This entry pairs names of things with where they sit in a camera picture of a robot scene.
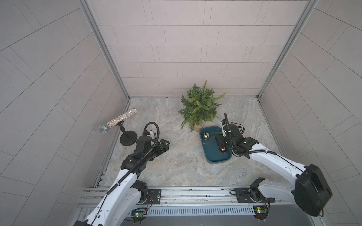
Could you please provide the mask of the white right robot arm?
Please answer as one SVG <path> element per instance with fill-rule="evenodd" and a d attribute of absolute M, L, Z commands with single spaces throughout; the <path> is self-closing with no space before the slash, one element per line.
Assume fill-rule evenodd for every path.
<path fill-rule="evenodd" d="M 333 193 L 320 168 L 314 164 L 305 166 L 274 152 L 256 139 L 244 137 L 245 128 L 222 120 L 222 134 L 217 135 L 218 146 L 230 148 L 236 157 L 245 156 L 277 172 L 286 182 L 256 179 L 249 187 L 248 195 L 254 202 L 268 202 L 270 198 L 296 204 L 310 216 L 322 217 L 324 207 Z"/>

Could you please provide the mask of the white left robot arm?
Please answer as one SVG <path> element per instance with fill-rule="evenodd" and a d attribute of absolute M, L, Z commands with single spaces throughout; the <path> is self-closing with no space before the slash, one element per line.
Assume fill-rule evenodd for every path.
<path fill-rule="evenodd" d="M 147 166 L 169 150 L 170 142 L 164 139 L 152 139 L 140 136 L 136 149 L 126 157 L 121 170 L 111 188 L 86 219 L 76 221 L 75 226 L 119 226 L 138 203 L 144 203 L 148 197 L 148 185 L 138 180 Z"/>

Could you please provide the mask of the copper shiny ball ornament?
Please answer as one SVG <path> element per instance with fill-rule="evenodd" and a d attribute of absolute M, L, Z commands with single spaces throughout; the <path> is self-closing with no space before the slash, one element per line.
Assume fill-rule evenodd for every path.
<path fill-rule="evenodd" d="M 226 153 L 226 151 L 227 151 L 227 148 L 226 148 L 226 147 L 220 147 L 220 152 Z"/>

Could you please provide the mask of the gold shiny ball ornament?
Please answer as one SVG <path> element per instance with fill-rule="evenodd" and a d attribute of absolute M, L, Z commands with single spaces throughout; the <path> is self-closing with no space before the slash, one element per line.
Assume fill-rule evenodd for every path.
<path fill-rule="evenodd" d="M 210 135 L 209 135 L 208 132 L 203 133 L 203 139 L 204 140 L 209 140 L 210 139 Z"/>

